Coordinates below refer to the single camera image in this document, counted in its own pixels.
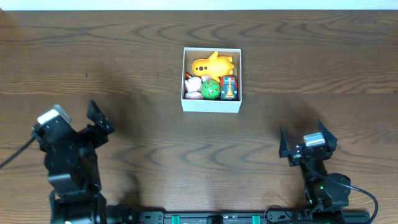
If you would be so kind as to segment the green number ball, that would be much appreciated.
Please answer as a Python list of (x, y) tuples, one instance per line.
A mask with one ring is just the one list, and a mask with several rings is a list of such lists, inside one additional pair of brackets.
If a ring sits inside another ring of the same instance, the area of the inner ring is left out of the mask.
[(205, 100), (217, 100), (221, 94), (220, 84), (215, 80), (207, 80), (201, 84), (201, 94)]

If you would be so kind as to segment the red toy fire truck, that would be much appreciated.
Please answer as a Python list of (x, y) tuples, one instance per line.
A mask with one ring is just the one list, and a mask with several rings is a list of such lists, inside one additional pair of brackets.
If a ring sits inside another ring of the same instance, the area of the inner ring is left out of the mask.
[(220, 99), (236, 101), (238, 99), (238, 83), (235, 76), (225, 76), (220, 79)]

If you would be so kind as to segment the pink pig toy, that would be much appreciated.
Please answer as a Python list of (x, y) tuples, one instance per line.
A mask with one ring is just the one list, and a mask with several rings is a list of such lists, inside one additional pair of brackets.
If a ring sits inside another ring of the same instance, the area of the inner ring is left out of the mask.
[(201, 93), (202, 79), (191, 75), (190, 73), (185, 73), (185, 99), (187, 100), (203, 100), (204, 97)]

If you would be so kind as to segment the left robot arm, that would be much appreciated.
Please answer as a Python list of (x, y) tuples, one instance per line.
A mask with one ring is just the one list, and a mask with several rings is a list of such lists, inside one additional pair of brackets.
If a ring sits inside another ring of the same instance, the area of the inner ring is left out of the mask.
[(45, 153), (44, 166), (53, 187), (51, 223), (106, 223), (96, 148), (108, 142), (114, 127), (93, 100), (86, 116), (92, 123), (76, 131), (70, 116), (55, 105), (33, 127), (32, 137)]

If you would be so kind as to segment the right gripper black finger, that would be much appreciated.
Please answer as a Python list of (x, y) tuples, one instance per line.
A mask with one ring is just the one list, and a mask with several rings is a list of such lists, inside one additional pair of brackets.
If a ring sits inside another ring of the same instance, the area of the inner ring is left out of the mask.
[(328, 146), (337, 146), (337, 138), (324, 126), (321, 120), (318, 120), (318, 129), (322, 133), (325, 144)]
[(283, 127), (280, 128), (280, 146), (279, 146), (279, 157), (291, 157), (295, 154), (295, 151), (288, 150), (287, 141), (285, 138), (285, 133)]

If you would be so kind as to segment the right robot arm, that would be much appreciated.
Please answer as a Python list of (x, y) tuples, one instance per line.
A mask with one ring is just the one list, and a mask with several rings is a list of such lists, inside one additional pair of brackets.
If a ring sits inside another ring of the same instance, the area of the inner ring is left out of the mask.
[(304, 180), (306, 199), (310, 202), (303, 215), (312, 219), (316, 213), (331, 213), (349, 205), (351, 183), (349, 177), (329, 174), (324, 162), (329, 160), (337, 147), (337, 138), (318, 121), (318, 132), (303, 137), (304, 143), (289, 149), (284, 129), (280, 129), (279, 157), (287, 158), (289, 166), (299, 166)]

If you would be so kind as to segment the orange duck toy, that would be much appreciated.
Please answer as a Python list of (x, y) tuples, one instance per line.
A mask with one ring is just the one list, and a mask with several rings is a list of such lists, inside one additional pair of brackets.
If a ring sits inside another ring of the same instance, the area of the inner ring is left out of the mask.
[(209, 76), (219, 83), (221, 77), (233, 75), (233, 58), (232, 56), (219, 56), (216, 50), (208, 58), (196, 59), (192, 63), (192, 70), (195, 76)]

